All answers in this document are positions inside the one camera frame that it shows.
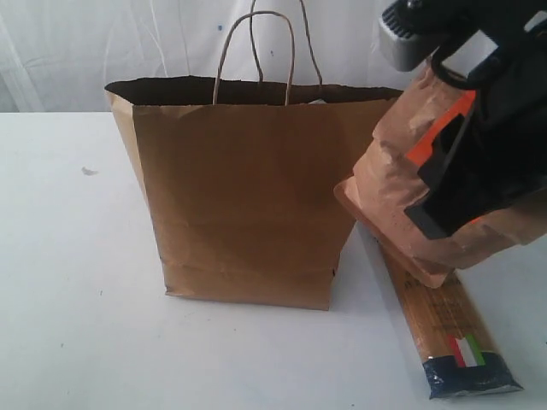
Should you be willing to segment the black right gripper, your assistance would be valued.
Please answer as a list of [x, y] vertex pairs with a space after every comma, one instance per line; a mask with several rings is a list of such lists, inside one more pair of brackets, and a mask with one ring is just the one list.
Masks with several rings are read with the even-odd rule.
[[399, 72], [476, 32], [497, 49], [469, 74], [471, 103], [439, 130], [418, 167], [424, 198], [404, 213], [428, 239], [546, 188], [546, 27], [527, 34], [528, 1], [395, 1], [379, 16], [380, 50]]

